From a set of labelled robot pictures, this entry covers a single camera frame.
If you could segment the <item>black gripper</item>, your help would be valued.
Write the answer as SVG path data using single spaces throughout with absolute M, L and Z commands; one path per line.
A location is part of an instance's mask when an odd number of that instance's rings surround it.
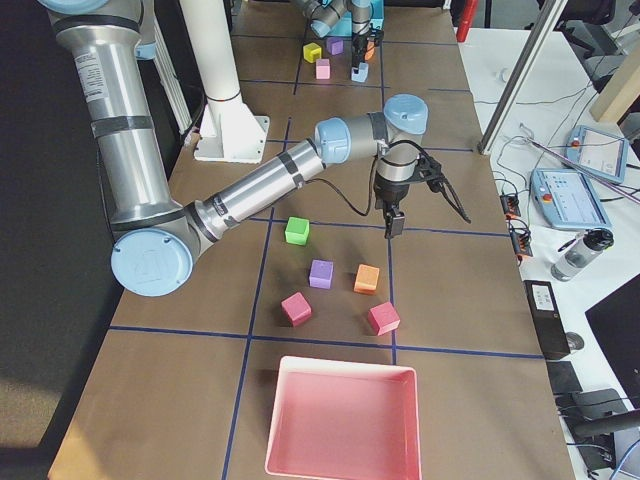
M 374 179 L 375 209 L 384 212 L 385 237 L 395 238 L 403 233 L 405 214 L 400 211 L 400 202 L 408 195 L 406 182 L 390 181 L 383 177 Z
M 380 46 L 383 40 L 383 31 L 382 30 L 368 30 L 364 33 L 353 33 L 352 37 L 352 63 L 360 64 L 364 61 L 364 54 L 366 51 L 367 41 L 373 40 L 377 47 Z

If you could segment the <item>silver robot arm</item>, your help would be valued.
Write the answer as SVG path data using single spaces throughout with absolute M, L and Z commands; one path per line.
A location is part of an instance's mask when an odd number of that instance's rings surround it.
M 317 37 L 350 38 L 352 67 L 356 70 L 366 62 L 369 47 L 379 46 L 384 37 L 382 1 L 294 0 L 292 4 L 310 22 Z
M 111 268 L 127 290 L 169 294 L 230 229 L 306 186 L 329 166 L 372 158 L 372 197 L 387 237 L 404 225 L 400 201 L 420 176 L 427 104 L 411 94 L 389 98 L 379 112 L 319 122 L 305 139 L 271 160 L 263 157 L 265 116 L 244 103 L 224 5 L 183 1 L 205 94 L 204 157 L 250 163 L 253 170 L 206 200 L 175 201 L 155 135 L 139 62 L 156 52 L 150 1 L 49 1 L 57 42 L 73 56 L 91 130 L 114 198 Z

